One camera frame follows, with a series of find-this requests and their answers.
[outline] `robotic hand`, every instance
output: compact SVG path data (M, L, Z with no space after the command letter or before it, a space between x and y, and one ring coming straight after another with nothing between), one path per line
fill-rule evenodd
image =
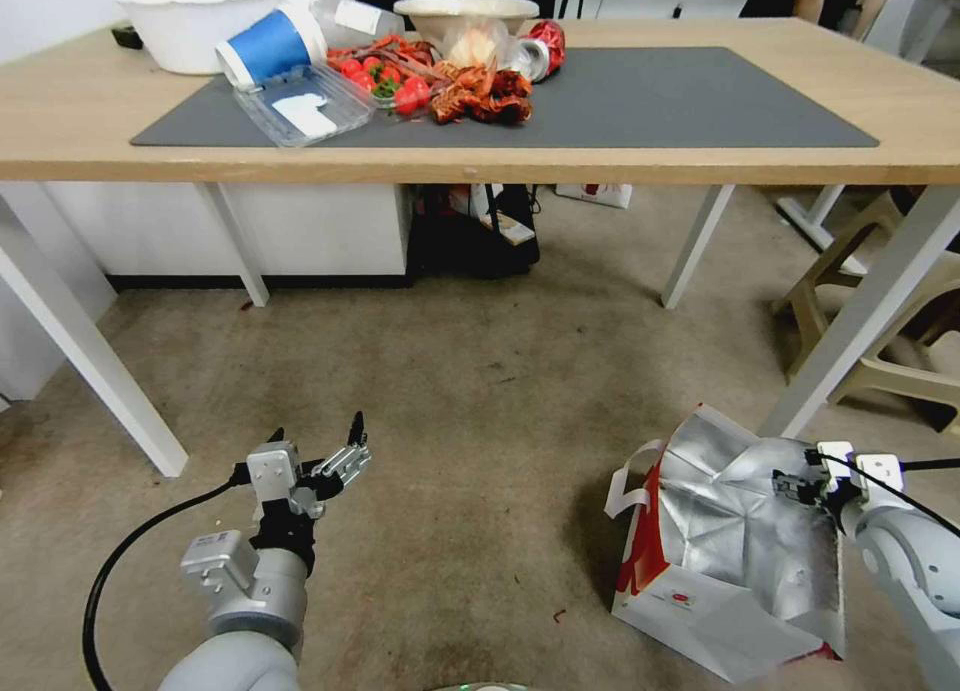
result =
M903 493L893 454L855 453L846 442L807 451L805 478L773 472L774 491L833 516L863 554L916 646L932 691L960 683L960 531Z
M180 562L211 603L211 638L167 675L160 691L298 691L297 659L313 570L313 525L370 461L363 416L330 458L301 463L282 429L247 457L260 530L193 540Z

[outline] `logo on bag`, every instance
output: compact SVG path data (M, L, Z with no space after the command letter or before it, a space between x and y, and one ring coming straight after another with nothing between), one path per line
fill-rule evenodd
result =
M685 593L680 593L679 591L672 591L670 593L670 601L672 601L677 606L683 606L683 608L690 608L693 606L694 597Z

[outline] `tomato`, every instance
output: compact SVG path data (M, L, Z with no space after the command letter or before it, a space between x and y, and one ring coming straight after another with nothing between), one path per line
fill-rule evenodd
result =
M373 76L366 73L363 69L360 69L352 76L348 76L351 81L353 81L357 86L364 89L368 93L373 91L376 88L377 82L373 80Z
M368 74L373 76L376 74L377 69L380 68L383 64L380 63L380 59L374 58L373 56L367 56L363 60L363 70Z
M400 72L392 66L383 67L383 70L380 72L380 80L395 81L398 85L403 83L403 78L400 76Z
M350 78L358 71L363 71L363 64L356 59L347 59L343 62L343 66L340 67L340 73L347 78Z
M417 106L420 105L414 92L406 86L397 89L397 92L393 95L393 103L393 110L401 116L412 115L417 110Z
M418 106L426 106L430 103L430 86L422 76L411 76L403 82L403 88L413 94Z

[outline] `silver shopping bag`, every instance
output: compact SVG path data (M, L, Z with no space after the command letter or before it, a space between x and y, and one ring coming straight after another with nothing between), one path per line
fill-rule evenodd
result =
M836 528L771 485L775 468L803 470L804 448L700 406L666 444L634 454L605 507L634 507L613 615L734 683L815 652L842 656ZM627 492L643 453L653 465Z

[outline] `white plastic basin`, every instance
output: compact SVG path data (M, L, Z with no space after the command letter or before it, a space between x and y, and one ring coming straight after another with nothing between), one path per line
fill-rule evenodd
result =
M515 35L526 19L540 14L540 7L530 0L400 0L393 11L409 16L425 41L439 45L447 29L463 16L502 19Z
M114 0L161 68L215 74L214 47L266 16L280 0Z

